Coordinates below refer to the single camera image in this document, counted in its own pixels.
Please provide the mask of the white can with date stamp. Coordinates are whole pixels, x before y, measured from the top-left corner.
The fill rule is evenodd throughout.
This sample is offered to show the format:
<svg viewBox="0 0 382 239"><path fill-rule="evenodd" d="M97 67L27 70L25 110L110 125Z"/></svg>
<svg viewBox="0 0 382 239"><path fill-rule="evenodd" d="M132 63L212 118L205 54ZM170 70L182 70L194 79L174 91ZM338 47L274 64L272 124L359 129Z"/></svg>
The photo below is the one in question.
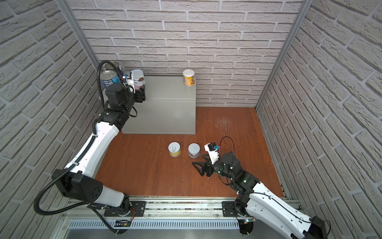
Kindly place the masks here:
<svg viewBox="0 0 382 239"><path fill-rule="evenodd" d="M132 78L133 78L134 82L139 82L139 83L144 84L145 79L144 79L144 72L142 70L134 69L131 71L131 73L132 73Z"/></svg>

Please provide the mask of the yellow can with pull tab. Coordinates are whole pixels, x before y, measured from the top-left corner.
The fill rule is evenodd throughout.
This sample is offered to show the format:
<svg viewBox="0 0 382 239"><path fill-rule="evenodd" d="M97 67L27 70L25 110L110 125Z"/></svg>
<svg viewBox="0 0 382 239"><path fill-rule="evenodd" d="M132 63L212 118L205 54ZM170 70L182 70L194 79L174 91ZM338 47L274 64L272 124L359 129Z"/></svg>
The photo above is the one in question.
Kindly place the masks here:
<svg viewBox="0 0 382 239"><path fill-rule="evenodd" d="M178 142L171 142L168 145L168 150L172 157L178 157L181 154L181 146Z"/></svg>

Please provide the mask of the large blue can gold lid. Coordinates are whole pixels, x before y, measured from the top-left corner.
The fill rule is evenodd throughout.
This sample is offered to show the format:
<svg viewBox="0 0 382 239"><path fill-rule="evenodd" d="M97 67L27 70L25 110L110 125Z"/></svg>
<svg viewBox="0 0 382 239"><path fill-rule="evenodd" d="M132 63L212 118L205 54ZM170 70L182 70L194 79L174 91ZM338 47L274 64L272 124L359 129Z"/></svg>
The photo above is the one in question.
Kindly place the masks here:
<svg viewBox="0 0 382 239"><path fill-rule="evenodd" d="M118 74L114 70L106 70L100 73L100 81L106 89L112 84L118 83Z"/></svg>

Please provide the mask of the orange can with white lid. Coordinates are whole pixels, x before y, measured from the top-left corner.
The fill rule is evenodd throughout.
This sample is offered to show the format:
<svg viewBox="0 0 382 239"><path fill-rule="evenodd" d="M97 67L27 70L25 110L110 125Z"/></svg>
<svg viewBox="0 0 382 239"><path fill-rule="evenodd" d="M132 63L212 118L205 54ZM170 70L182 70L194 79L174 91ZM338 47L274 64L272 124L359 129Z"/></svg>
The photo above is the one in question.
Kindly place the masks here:
<svg viewBox="0 0 382 239"><path fill-rule="evenodd" d="M193 86L195 84L195 72L192 69L186 69L183 71L184 85Z"/></svg>

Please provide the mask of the white can with pull tab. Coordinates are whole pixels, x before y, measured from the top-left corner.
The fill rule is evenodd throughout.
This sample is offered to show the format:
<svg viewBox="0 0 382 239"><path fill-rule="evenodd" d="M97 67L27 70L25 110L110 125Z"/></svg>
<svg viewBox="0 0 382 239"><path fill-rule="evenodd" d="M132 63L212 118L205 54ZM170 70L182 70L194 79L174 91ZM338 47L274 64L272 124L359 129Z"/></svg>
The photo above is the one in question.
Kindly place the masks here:
<svg viewBox="0 0 382 239"><path fill-rule="evenodd" d="M136 90L139 90L143 85L145 85L146 81L134 81L134 87Z"/></svg>

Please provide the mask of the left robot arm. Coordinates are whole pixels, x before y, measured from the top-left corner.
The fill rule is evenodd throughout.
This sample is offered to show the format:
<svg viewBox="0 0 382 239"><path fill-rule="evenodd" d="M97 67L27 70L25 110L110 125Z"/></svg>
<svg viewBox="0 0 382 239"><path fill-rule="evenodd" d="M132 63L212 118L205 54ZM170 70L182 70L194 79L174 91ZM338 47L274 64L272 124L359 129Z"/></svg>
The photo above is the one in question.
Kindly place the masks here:
<svg viewBox="0 0 382 239"><path fill-rule="evenodd" d="M146 99L144 85L134 92L131 89L131 86L115 83L105 90L108 100L92 126L91 137L64 169L56 169L52 174L64 197L105 206L120 216L130 212L129 196L104 186L95 179L95 175L109 144L129 118L137 117L134 103L142 103Z"/></svg>

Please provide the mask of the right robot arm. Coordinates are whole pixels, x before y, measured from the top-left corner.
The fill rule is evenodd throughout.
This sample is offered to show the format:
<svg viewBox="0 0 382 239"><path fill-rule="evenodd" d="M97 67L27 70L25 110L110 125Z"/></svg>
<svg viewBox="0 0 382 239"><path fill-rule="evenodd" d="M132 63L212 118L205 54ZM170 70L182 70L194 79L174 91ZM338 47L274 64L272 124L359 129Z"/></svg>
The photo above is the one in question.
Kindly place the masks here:
<svg viewBox="0 0 382 239"><path fill-rule="evenodd" d="M258 219L286 239L326 239L325 221L310 217L294 209L271 192L258 178L241 167L234 153L225 153L221 160L193 162L201 176L214 173L230 180L228 184L237 192L234 212L240 216Z"/></svg>

